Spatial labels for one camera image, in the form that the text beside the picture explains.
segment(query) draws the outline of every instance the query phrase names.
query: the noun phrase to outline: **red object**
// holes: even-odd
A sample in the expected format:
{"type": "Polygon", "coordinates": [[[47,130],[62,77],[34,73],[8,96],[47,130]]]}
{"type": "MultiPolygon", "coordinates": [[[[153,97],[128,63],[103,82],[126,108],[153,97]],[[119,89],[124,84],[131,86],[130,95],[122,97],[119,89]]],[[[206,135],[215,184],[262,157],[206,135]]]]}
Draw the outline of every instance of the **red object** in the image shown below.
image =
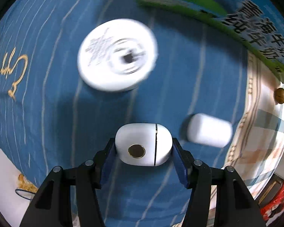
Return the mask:
{"type": "Polygon", "coordinates": [[[273,215],[273,210],[278,208],[278,212],[284,210],[284,183],[273,199],[263,208],[260,209],[263,219],[269,220],[273,215]]]}

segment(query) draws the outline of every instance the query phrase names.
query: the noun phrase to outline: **blue tablecloth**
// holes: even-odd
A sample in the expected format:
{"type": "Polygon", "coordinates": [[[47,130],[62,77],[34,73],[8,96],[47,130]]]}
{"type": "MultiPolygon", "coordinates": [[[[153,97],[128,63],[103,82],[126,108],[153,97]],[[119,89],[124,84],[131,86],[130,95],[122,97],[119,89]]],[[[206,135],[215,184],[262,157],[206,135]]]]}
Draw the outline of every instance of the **blue tablecloth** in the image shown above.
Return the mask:
{"type": "MultiPolygon", "coordinates": [[[[201,22],[135,0],[17,0],[0,22],[0,67],[14,48],[10,68],[23,54],[28,65],[24,71],[22,59],[12,72],[0,71],[0,148],[37,186],[54,166],[93,158],[126,123],[160,123],[182,141],[190,114],[228,120],[234,130],[243,114],[246,49],[201,22]],[[78,49],[97,25],[117,18],[152,29],[156,67],[132,91],[96,91],[79,77],[78,49]],[[13,99],[8,90],[23,72],[13,99]]],[[[216,167],[228,149],[182,146],[216,167]]],[[[97,195],[107,227],[163,227],[182,220],[190,190],[170,160],[158,167],[117,160],[97,195]]]]}

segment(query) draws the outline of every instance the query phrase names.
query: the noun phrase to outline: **silver rivet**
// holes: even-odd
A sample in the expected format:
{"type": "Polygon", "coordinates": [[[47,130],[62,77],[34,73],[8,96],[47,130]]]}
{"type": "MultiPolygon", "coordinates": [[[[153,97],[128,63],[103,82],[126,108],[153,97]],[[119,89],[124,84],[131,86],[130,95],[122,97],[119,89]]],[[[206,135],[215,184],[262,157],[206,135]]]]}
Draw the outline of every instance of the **silver rivet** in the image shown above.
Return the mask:
{"type": "Polygon", "coordinates": [[[203,164],[203,162],[199,159],[196,159],[194,162],[193,162],[196,166],[200,166],[203,164]]]}
{"type": "Polygon", "coordinates": [[[226,167],[226,169],[231,173],[235,171],[235,168],[233,168],[232,166],[228,166],[226,167]]]}
{"type": "Polygon", "coordinates": [[[88,159],[86,162],[85,162],[85,165],[86,166],[92,166],[94,164],[94,161],[92,159],[88,159]]]}
{"type": "Polygon", "coordinates": [[[59,172],[60,170],[61,170],[61,167],[60,167],[60,166],[55,166],[55,167],[53,168],[53,171],[54,171],[55,173],[59,172]]]}

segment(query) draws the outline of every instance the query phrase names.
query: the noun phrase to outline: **checkered tablecloth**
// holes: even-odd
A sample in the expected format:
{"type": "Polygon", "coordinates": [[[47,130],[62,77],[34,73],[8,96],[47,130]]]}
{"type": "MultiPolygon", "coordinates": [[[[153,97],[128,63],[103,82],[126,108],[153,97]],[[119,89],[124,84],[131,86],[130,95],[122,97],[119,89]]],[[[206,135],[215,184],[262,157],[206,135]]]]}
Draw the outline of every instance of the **checkered tablecloth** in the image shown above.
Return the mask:
{"type": "MultiPolygon", "coordinates": [[[[284,84],[253,54],[248,53],[244,115],[238,124],[224,166],[235,167],[256,198],[266,186],[284,152],[284,104],[274,90],[284,84]]],[[[214,225],[217,187],[211,189],[208,226],[214,225]]]]}

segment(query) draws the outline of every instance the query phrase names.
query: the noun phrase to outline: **white round lid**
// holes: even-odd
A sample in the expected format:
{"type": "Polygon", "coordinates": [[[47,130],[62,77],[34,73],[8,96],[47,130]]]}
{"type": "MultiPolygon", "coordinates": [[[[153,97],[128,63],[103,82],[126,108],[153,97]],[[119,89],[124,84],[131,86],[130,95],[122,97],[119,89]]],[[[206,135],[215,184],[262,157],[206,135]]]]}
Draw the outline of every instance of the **white round lid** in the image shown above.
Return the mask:
{"type": "Polygon", "coordinates": [[[152,31],[133,19],[114,19],[93,29],[78,53],[81,78],[102,91],[134,88],[155,67],[157,41],[152,31]]]}

